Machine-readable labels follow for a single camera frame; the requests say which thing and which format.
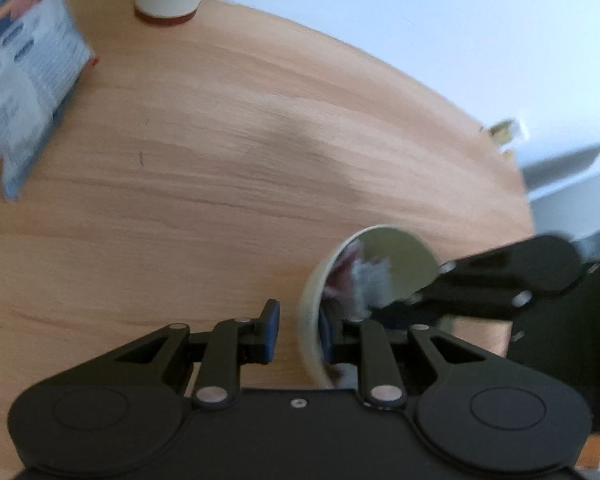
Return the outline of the pale yellow bowl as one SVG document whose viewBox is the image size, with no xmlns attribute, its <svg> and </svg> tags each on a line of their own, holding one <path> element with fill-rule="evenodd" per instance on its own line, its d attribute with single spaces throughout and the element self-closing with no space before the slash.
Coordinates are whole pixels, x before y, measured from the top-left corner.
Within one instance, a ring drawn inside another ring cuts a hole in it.
<svg viewBox="0 0 600 480">
<path fill-rule="evenodd" d="M 431 250 L 396 226 L 370 226 L 347 238 L 311 273 L 298 310 L 298 348 L 306 371 L 322 389 L 352 387 L 351 365 L 328 365 L 318 338 L 321 306 L 343 318 L 368 318 L 430 284 L 439 274 Z"/>
</svg>

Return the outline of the grey and pink cloth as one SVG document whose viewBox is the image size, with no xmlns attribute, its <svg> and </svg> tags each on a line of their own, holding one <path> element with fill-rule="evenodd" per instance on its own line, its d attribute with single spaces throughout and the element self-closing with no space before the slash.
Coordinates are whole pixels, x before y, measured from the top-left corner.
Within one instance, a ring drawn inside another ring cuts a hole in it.
<svg viewBox="0 0 600 480">
<path fill-rule="evenodd" d="M 369 318 L 393 302 L 391 271 L 387 257 L 366 257 L 362 240 L 354 240 L 330 268 L 322 299 L 334 302 L 342 318 Z"/>
</svg>

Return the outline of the small white pill bottle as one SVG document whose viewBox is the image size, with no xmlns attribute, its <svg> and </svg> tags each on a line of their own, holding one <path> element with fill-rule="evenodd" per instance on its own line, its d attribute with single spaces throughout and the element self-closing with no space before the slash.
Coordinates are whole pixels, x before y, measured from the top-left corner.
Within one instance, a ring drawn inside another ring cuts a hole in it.
<svg viewBox="0 0 600 480">
<path fill-rule="evenodd" d="M 490 139 L 501 153 L 505 153 L 524 138 L 520 123 L 515 118 L 504 119 L 488 128 Z"/>
</svg>

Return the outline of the blue white plastic food bag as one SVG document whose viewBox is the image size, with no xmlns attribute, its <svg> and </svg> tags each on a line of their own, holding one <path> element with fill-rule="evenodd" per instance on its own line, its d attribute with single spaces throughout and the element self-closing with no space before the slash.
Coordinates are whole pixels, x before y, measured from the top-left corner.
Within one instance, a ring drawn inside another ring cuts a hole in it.
<svg viewBox="0 0 600 480">
<path fill-rule="evenodd" d="M 0 0 L 0 161 L 15 200 L 94 53 L 66 0 Z"/>
</svg>

